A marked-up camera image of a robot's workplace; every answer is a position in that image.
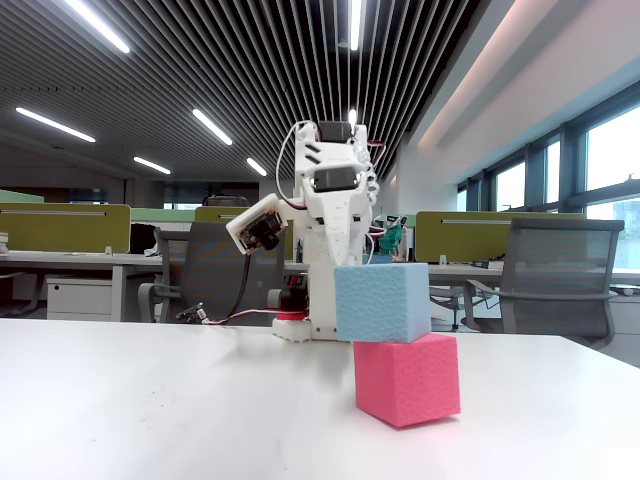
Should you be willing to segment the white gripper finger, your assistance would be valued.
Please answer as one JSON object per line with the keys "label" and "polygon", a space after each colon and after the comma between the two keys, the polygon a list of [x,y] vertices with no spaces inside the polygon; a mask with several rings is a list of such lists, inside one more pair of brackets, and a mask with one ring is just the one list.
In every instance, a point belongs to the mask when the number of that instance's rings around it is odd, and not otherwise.
{"label": "white gripper finger", "polygon": [[361,264],[366,244],[366,235],[371,226],[371,213],[354,215],[350,226],[349,255],[350,264]]}

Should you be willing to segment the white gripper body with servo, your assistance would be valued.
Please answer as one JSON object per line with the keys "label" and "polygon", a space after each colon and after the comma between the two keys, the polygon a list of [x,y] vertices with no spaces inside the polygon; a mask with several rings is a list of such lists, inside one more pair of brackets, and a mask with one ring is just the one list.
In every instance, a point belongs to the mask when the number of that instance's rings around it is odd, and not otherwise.
{"label": "white gripper body with servo", "polygon": [[356,166],[337,166],[309,171],[302,179],[301,195],[305,201],[334,193],[366,200],[367,190],[364,170]]}

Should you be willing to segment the white gripper finger with holes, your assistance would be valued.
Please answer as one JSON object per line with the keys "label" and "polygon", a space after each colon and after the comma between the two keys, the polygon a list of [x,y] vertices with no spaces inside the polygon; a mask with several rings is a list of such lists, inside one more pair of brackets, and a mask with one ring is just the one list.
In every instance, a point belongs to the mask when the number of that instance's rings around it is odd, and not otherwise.
{"label": "white gripper finger with holes", "polygon": [[361,255],[361,221],[364,216],[364,191],[343,190],[316,193],[307,192],[307,209],[313,218],[323,220],[324,236],[329,255],[335,266],[355,265]]}

